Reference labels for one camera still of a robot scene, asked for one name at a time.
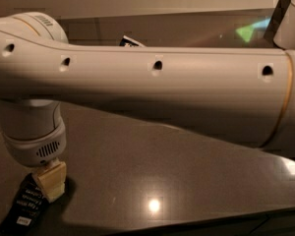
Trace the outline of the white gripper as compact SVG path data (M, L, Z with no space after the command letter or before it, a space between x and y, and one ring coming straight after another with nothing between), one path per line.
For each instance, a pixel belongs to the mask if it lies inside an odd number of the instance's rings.
M60 102L0 99L0 128L17 162L28 167L43 165L32 172L42 195L50 203L59 199L65 193L67 176L66 163L56 158L66 147Z

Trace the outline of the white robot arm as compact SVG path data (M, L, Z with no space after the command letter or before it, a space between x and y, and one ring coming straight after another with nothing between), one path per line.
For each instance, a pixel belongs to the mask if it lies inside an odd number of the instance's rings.
M49 201L65 190L61 102L295 156L295 0L271 49L80 46L51 17L0 18L0 121Z

